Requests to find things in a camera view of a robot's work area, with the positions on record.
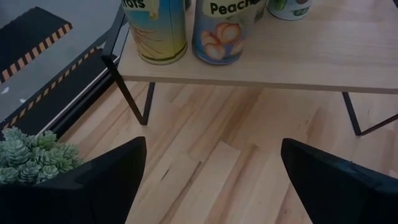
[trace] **cylindrical container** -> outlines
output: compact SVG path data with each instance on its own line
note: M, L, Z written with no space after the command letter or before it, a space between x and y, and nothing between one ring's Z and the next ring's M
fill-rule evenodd
M185 1L185 10L189 10L192 5L192 0L184 0Z
M215 65L235 62L254 23L255 10L250 0L197 0L193 53Z
M185 3L181 0L122 0L139 56L166 65L187 51Z
M257 12L254 18L254 22L259 21L264 16L264 11L266 10L267 0L261 0L257 3Z
M268 0L267 9L279 19L294 21L302 19L311 4L312 0Z

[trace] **white container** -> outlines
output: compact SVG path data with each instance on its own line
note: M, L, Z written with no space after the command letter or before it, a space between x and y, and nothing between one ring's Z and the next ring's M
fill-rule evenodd
M279 19L295 21L307 15L312 0L268 0L269 13Z
M266 10L266 4L267 4L267 0L260 0L257 3L257 12L256 12L256 16L254 18L254 22L257 22L260 19L262 19L262 17L264 16L264 11Z

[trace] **black and yellow hazard stripe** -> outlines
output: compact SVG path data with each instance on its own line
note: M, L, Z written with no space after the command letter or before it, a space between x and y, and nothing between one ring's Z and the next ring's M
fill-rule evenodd
M84 60L88 59L89 56L92 55L93 53L95 53L97 50L98 50L98 47L92 48L89 52L84 54L84 56L80 57L76 61L76 63L74 63L73 65L69 66L69 68L66 69L65 72L63 72L61 75L59 75L58 78L55 79L52 83L48 83L47 84L47 88L45 88L41 93L39 93L34 98L31 98L30 102L25 104L26 107L21 109L20 113L15 114L14 117L12 119L10 119L3 126L2 129L6 129L6 128L12 127L18 119L21 119L30 109L32 109L34 107L34 105L36 105L43 97L45 97L50 91L52 91L55 87L57 87L57 85L59 83L64 81L69 76L69 74L71 74L71 72L74 71L77 68L77 66L79 66Z
M7 81L11 76L15 75L19 70L24 68L28 63L30 63L33 59L38 57L41 53L43 53L47 48L53 45L58 39L62 38L65 34L72 30L72 25L70 23L66 23L61 26L57 31L55 31L52 35L45 38L41 41L36 47L26 52L24 56L18 59L17 62L12 63L9 68L3 70L1 72L2 78L0 78L0 84Z

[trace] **floorboard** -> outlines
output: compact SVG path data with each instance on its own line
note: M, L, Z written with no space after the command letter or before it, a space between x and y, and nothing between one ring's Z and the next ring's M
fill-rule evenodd
M128 88L143 108L147 83ZM398 113L396 96L353 95L361 126ZM147 139L127 224L311 223L280 158L294 138L398 177L398 124L354 135L341 93L157 83L148 126L112 86L61 141L85 160Z

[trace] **green succulent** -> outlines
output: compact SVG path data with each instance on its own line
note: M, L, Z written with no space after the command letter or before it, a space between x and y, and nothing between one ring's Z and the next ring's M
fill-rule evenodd
M73 168L76 168L76 167L78 167L78 166L81 166L82 164L84 163L84 161L83 161L83 159L81 159L81 158L73 158L72 159L72 166L73 166Z
M6 167L8 165L8 160L6 156L6 152L3 149L3 142L0 141L0 168Z
M25 164L19 166L19 181L24 184L34 183L41 170L42 166L38 165L34 161L28 161Z
M30 146L32 148L40 147L45 150L54 148L57 142L57 135L51 131L45 131L44 134L40 133L34 138L30 139Z
M73 169L73 164L71 159L62 159L57 163L57 168L61 174L66 173Z
M62 148L64 150L63 156L67 159L74 158L79 153L79 149L77 148L76 145L73 145L73 144L68 145L68 146L63 146Z
M12 184L18 180L18 170L13 167L0 168L0 184Z
M22 131L17 127L2 130L2 135L6 141L21 140L22 142L25 142L28 138L27 135L22 133Z
M29 148L21 140L6 141L2 148L6 153L8 164L11 167L18 167L32 157Z
M52 179L58 176L58 174L59 171L55 165L43 166L43 169L39 172L39 175L37 176L36 184Z
M28 136L13 127L2 133L0 184L39 184L83 163L77 157L77 146L58 143L51 131Z
M63 151L60 149L53 148L49 151L45 151L40 158L39 164L42 166L55 165L63 159Z

